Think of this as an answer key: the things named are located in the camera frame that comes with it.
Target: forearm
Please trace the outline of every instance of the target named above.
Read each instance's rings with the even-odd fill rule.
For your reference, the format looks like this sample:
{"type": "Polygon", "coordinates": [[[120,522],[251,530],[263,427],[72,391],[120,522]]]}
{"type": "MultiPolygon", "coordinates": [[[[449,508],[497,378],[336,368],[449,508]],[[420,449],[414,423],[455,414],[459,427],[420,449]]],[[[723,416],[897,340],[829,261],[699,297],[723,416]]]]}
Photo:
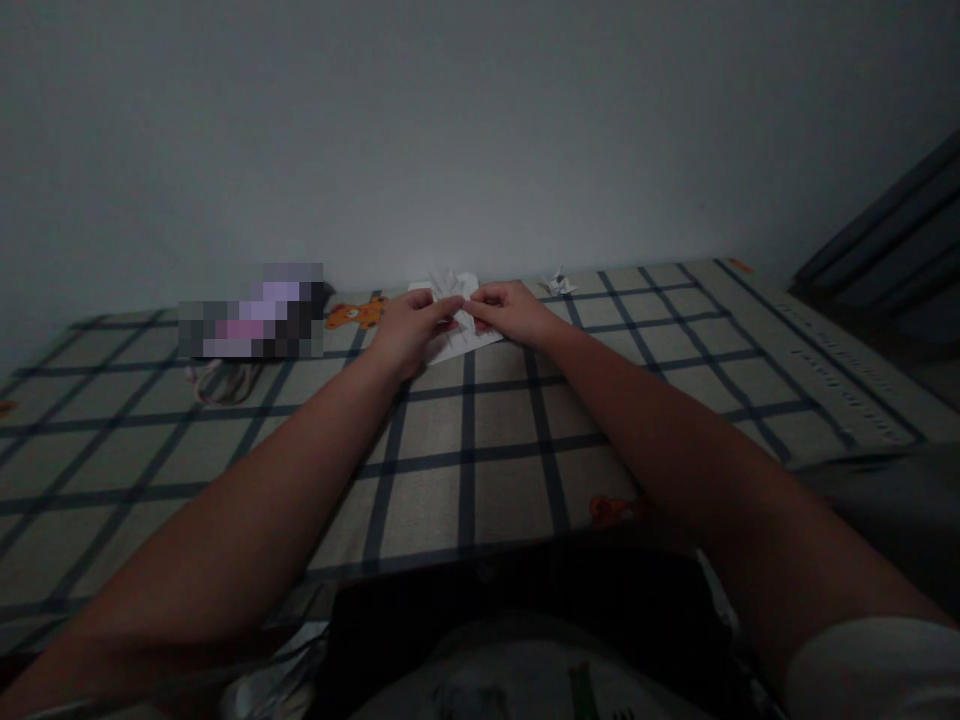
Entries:
{"type": "Polygon", "coordinates": [[[731,514],[789,503],[769,491],[789,474],[698,401],[573,327],[543,349],[644,490],[701,540],[724,530],[731,514]]]}
{"type": "Polygon", "coordinates": [[[255,627],[302,570],[398,386],[359,358],[151,538],[76,631],[192,643],[255,627]]]}
{"type": "Polygon", "coordinates": [[[779,680],[846,620],[950,618],[730,423],[574,328],[543,348],[657,506],[700,543],[779,680]]]}
{"type": "Polygon", "coordinates": [[[315,547],[399,386],[361,356],[148,540],[0,699],[0,717],[228,661],[315,547]]]}

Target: grid pattern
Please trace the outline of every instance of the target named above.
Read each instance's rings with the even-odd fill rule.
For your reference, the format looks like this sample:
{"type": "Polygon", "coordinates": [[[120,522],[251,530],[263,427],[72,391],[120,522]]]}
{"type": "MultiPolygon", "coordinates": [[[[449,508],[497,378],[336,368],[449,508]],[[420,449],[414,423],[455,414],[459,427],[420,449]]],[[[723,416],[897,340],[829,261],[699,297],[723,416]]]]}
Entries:
{"type": "MultiPolygon", "coordinates": [[[[684,265],[571,276],[547,307],[725,416],[788,466],[856,442],[684,265]]],[[[374,295],[340,295],[360,304],[374,295]]],[[[369,345],[263,367],[241,407],[193,403],[176,311],[72,326],[0,399],[0,623],[27,639],[75,612],[149,534],[369,345]]],[[[548,358],[502,341],[406,383],[306,581],[459,559],[590,524],[634,479],[548,358]]]]}

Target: plaid tablecloth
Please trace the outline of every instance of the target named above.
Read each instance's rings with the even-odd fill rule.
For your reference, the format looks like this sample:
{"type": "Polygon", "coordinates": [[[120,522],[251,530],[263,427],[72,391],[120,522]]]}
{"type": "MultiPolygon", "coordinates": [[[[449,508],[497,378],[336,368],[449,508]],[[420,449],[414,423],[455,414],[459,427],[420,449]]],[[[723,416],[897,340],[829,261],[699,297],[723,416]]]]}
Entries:
{"type": "MultiPolygon", "coordinates": [[[[579,289],[563,298],[529,286],[564,320],[721,413],[788,467],[875,463],[960,439],[951,410],[738,264],[571,280],[579,289]]],[[[370,296],[335,296],[328,307],[370,296]]],[[[325,330],[322,358],[267,365],[252,396],[227,409],[194,404],[177,332],[175,310],[77,324],[0,392],[19,404],[0,424],[0,651],[36,644],[76,612],[375,330],[353,322],[325,330]]],[[[588,527],[592,498],[636,494],[558,369],[503,341],[433,366],[401,391],[304,584],[588,527]]]]}

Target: finger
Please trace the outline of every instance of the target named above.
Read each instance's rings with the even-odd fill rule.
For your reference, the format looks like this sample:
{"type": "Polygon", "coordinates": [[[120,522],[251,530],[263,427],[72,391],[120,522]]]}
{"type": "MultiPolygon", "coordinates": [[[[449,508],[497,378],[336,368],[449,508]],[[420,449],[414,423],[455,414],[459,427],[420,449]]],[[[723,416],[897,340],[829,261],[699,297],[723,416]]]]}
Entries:
{"type": "Polygon", "coordinates": [[[498,302],[503,304],[509,292],[510,286],[508,283],[487,283],[486,285],[478,287],[473,292],[473,295],[470,296],[470,299],[476,302],[498,302]]]}
{"type": "Polygon", "coordinates": [[[433,291],[430,288],[419,288],[405,293],[403,298],[414,310],[420,310],[433,304],[433,291]]]}
{"type": "Polygon", "coordinates": [[[434,325],[433,330],[430,331],[430,339],[432,340],[435,337],[444,335],[450,332],[451,330],[456,330],[458,327],[460,327],[460,323],[458,323],[456,320],[449,320],[447,322],[437,323],[436,325],[434,325]]]}
{"type": "Polygon", "coordinates": [[[482,320],[488,325],[496,325],[498,313],[503,312],[503,308],[496,305],[487,305],[485,303],[468,300],[463,304],[463,309],[478,320],[482,320]]]}
{"type": "Polygon", "coordinates": [[[461,307],[463,307],[463,298],[459,295],[453,295],[448,298],[443,298],[442,300],[437,300],[432,305],[423,308],[421,312],[426,313],[430,320],[437,323],[445,317],[453,315],[461,307]]]}

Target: person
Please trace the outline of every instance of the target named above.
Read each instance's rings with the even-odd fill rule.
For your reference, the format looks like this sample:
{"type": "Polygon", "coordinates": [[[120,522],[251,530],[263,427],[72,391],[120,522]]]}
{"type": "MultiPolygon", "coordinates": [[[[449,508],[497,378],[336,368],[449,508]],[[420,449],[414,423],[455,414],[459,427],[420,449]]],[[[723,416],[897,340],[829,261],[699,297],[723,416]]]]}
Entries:
{"type": "MultiPolygon", "coordinates": [[[[425,290],[391,300],[369,349],[140,547],[7,689],[0,716],[134,694],[215,665],[256,631],[307,563],[401,383],[461,307],[479,331],[562,370],[659,511],[709,558],[792,717],[960,717],[951,617],[732,425],[519,282],[467,302],[425,290]]],[[[569,625],[551,633],[511,639],[498,627],[468,647],[447,643],[453,652],[358,716],[599,717],[602,696],[625,698],[610,717],[668,717],[622,654],[569,625]]]]}

